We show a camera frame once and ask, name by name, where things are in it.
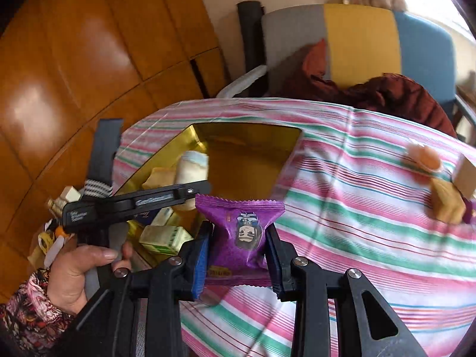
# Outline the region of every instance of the fingernail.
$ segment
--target fingernail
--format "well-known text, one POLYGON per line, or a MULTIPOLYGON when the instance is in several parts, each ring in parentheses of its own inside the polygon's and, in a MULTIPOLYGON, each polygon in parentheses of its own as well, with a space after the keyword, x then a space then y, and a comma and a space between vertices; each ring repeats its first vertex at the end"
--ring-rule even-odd
POLYGON ((118 257, 119 252, 117 252, 116 250, 110 249, 110 248, 106 248, 106 249, 102 250, 102 255, 106 259, 111 260, 111 259, 115 259, 116 257, 118 257))

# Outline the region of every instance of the brown cloth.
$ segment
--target brown cloth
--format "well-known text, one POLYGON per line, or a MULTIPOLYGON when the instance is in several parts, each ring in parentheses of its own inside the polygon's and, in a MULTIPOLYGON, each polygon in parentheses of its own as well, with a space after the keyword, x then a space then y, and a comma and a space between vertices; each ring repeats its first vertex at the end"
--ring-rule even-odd
POLYGON ((456 138, 442 107, 417 82, 398 73, 385 73, 341 90, 333 81, 323 80, 325 66, 325 41, 321 40, 311 48, 301 68, 285 80, 279 96, 377 111, 432 127, 456 138))

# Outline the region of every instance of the gold tray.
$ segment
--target gold tray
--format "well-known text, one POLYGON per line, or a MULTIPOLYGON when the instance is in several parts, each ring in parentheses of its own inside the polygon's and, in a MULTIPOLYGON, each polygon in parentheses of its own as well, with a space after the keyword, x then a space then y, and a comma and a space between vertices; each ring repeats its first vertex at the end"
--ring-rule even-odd
MULTIPOLYGON (((289 166, 301 136, 296 127, 253 123, 199 123, 183 130, 135 172, 116 194, 141 189, 154 167, 174 168, 187 150, 209 156, 211 195, 229 200, 278 198, 275 189, 280 174, 289 166)), ((183 226, 196 236, 203 217, 197 211, 174 212, 169 225, 183 226)), ((151 254, 139 244, 142 227, 131 224, 129 239, 136 251, 151 265, 167 255, 151 254)))

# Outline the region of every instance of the wrapped candy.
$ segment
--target wrapped candy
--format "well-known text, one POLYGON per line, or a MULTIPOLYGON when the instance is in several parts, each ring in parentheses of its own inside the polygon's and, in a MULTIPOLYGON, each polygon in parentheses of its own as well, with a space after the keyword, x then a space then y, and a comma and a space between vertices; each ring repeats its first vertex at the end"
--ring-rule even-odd
POLYGON ((205 283, 270 286, 265 231, 284 213, 284 203, 230 201, 197 195, 195 204, 197 210, 214 224, 205 283))

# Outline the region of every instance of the yellow chair panel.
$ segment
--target yellow chair panel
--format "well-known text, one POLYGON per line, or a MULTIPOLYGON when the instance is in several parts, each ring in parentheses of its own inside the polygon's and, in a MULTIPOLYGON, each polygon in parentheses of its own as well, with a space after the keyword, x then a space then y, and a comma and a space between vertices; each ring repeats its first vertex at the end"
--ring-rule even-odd
POLYGON ((383 73, 401 73, 392 11, 364 5, 324 5, 331 79, 341 88, 383 73))

